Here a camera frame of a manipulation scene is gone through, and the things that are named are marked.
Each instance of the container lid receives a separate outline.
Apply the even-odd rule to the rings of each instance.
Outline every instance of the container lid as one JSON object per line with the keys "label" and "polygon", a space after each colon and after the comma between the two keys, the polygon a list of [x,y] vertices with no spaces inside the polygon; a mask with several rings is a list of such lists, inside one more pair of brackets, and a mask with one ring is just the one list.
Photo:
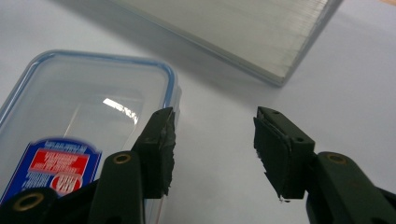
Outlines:
{"label": "container lid", "polygon": [[[0,111],[2,200],[15,183],[56,185],[51,173],[59,171],[99,177],[105,158],[130,150],[152,113],[177,106],[178,90],[172,69],[152,60],[62,50],[37,56]],[[84,155],[70,161],[70,153]],[[32,170],[40,175],[28,176]]]}

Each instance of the red and blue sticker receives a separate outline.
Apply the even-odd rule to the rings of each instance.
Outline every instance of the red and blue sticker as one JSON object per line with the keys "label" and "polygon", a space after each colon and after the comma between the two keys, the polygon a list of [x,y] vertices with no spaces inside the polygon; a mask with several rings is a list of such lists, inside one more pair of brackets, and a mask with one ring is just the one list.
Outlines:
{"label": "red and blue sticker", "polygon": [[49,138],[31,143],[21,158],[0,203],[32,188],[52,188],[59,196],[94,180],[102,152],[67,138]]}

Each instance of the white table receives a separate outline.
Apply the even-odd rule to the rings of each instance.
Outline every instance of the white table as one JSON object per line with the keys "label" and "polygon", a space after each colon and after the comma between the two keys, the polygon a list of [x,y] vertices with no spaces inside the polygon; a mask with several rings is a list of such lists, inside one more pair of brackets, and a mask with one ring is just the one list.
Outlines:
{"label": "white table", "polygon": [[280,203],[253,148],[258,105],[285,114],[316,152],[352,158],[396,192],[396,7],[346,0],[290,81],[274,87],[105,1],[0,2],[0,105],[49,49],[168,62],[183,90],[176,166],[163,223],[307,223]]}

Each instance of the sticker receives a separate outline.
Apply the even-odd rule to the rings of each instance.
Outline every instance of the sticker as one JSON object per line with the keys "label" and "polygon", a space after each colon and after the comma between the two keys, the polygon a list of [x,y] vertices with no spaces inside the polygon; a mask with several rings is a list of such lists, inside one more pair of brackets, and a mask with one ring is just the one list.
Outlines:
{"label": "sticker", "polygon": [[21,158],[0,203],[32,188],[52,188],[59,196],[77,190],[95,177],[102,152],[73,139],[51,138],[31,143]]}

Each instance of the clear plastic container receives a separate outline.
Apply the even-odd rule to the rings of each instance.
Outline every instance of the clear plastic container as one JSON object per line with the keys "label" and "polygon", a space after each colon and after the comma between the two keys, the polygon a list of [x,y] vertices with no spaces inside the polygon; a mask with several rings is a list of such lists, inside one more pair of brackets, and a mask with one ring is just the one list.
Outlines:
{"label": "clear plastic container", "polygon": [[[0,111],[0,195],[26,159],[28,146],[52,138],[74,139],[107,156],[130,150],[151,114],[172,106],[180,88],[160,62],[76,51],[45,52],[28,65]],[[156,223],[162,200],[146,200],[146,221]]]}

